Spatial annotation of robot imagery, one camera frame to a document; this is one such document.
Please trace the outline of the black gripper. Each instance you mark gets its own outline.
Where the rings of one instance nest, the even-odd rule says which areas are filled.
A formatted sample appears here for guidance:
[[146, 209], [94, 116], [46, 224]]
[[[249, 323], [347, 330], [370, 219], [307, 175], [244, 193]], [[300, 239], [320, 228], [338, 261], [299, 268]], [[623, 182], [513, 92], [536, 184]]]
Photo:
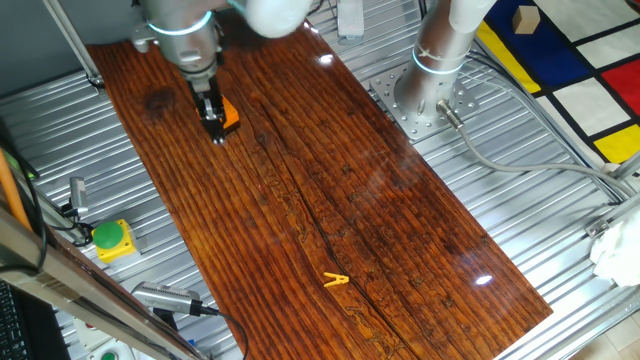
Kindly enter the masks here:
[[216, 80], [216, 70], [186, 72], [200, 122], [214, 144], [223, 144], [226, 138], [224, 125], [226, 113], [221, 104], [221, 94]]

